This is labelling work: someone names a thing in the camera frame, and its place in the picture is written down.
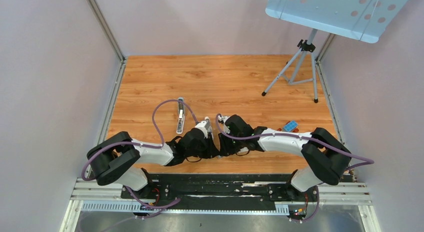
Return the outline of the small white staple box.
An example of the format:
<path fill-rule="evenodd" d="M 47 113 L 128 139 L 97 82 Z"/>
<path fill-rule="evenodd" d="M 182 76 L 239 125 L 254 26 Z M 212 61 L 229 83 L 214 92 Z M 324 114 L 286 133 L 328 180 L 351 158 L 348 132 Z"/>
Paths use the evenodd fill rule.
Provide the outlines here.
<path fill-rule="evenodd" d="M 238 151 L 237 153 L 236 153 L 236 155 L 237 156 L 245 156 L 245 155 L 248 155 L 250 153 L 250 150 L 246 150 L 246 149 L 243 149 L 243 150 L 240 150 L 240 151 Z"/>

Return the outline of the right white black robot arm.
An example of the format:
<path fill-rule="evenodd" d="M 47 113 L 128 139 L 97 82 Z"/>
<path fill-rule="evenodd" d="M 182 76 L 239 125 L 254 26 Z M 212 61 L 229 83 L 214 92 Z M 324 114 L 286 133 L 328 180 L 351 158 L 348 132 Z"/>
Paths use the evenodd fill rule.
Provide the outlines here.
<path fill-rule="evenodd" d="M 259 126 L 252 128 L 240 116 L 215 119 L 220 130 L 221 147 L 230 151 L 278 151 L 302 157 L 307 166 L 295 170 L 285 187 L 291 200 L 299 200 L 308 189 L 326 183 L 337 185 L 351 161 L 351 153 L 326 129 L 313 132 L 282 132 Z"/>

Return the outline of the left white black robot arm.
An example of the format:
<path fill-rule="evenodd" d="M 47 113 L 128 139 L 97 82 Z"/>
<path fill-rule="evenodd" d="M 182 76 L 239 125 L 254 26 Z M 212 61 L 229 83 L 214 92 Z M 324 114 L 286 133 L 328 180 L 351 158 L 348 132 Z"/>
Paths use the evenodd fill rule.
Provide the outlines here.
<path fill-rule="evenodd" d="M 212 133 L 193 128 L 164 145 L 143 143 L 122 131 L 91 149 L 86 156 L 98 185 L 121 184 L 134 190 L 140 198 L 148 198 L 153 193 L 151 179 L 145 169 L 134 166 L 136 163 L 175 166 L 188 157 L 210 159 L 219 154 Z"/>

